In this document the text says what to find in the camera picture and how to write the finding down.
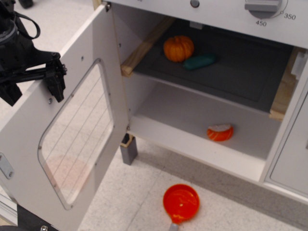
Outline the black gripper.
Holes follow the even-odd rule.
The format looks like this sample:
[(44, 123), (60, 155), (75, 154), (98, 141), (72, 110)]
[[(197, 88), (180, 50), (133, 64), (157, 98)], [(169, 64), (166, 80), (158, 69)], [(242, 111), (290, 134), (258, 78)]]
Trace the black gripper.
[(17, 36), (0, 43), (0, 97), (10, 106), (21, 98), (17, 82), (44, 80), (57, 102), (64, 99), (64, 76), (67, 68), (60, 54), (40, 51), (31, 40)]

